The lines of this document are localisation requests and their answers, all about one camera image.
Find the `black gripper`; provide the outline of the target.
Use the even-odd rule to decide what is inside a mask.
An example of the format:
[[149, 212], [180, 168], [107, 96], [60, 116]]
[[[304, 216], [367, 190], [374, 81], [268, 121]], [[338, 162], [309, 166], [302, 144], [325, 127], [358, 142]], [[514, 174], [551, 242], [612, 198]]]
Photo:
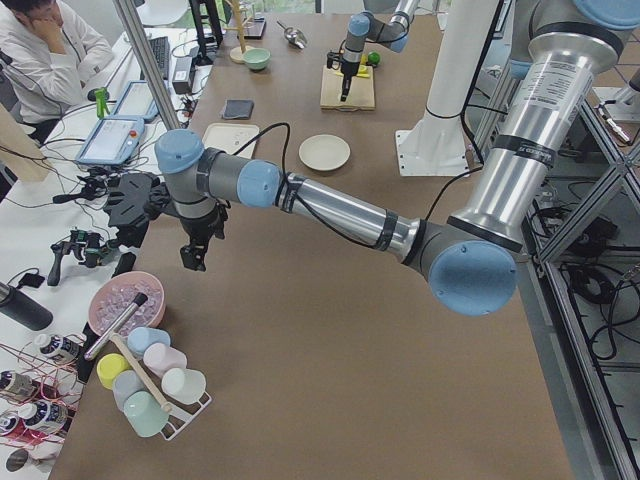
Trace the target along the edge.
[[343, 75], [340, 101], [345, 102], [350, 92], [350, 81], [359, 72], [359, 62], [343, 62], [340, 71]]
[[205, 256], [212, 237], [224, 240], [225, 208], [214, 207], [200, 218], [180, 218], [181, 225], [189, 236], [189, 244], [180, 249], [183, 266], [189, 270], [206, 270]]

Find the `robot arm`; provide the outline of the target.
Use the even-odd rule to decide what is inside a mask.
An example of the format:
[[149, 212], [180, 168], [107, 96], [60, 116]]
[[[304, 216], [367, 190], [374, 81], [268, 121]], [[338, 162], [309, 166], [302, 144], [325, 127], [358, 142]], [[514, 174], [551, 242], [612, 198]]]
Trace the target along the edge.
[[[222, 48], [198, 104], [192, 126], [203, 132], [219, 118], [228, 98], [255, 103], [252, 122], [265, 129], [254, 157], [285, 165], [310, 179], [375, 206], [414, 219], [444, 221], [474, 185], [448, 185], [442, 177], [400, 175], [394, 132], [415, 122], [436, 65], [442, 35], [428, 16], [415, 19], [406, 49], [385, 52], [375, 72], [376, 107], [340, 113], [319, 106], [324, 57], [339, 44], [343, 15], [288, 15], [309, 38], [294, 51], [269, 18], [263, 41], [272, 57], [258, 73], [230, 60]], [[390, 252], [353, 244], [309, 218], [274, 207], [234, 204], [225, 238], [215, 239], [202, 272], [182, 265], [187, 241], [178, 220], [162, 217], [147, 234], [138, 261], [160, 278], [171, 319], [245, 312], [274, 317], [319, 318], [331, 313], [381, 317], [417, 314], [448, 318], [424, 279]]]
[[357, 75], [367, 40], [382, 45], [394, 52], [401, 52], [408, 40], [411, 23], [419, 1], [399, 1], [387, 22], [375, 18], [365, 10], [351, 16], [343, 51], [338, 55], [340, 72], [343, 75], [340, 101], [349, 96], [352, 79]]

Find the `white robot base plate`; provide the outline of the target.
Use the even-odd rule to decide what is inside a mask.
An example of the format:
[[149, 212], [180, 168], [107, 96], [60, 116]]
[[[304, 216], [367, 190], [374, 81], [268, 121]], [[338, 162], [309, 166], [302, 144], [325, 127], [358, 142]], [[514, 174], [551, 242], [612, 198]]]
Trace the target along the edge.
[[469, 171], [460, 128], [431, 132], [397, 130], [394, 134], [398, 169], [405, 177], [454, 177]]

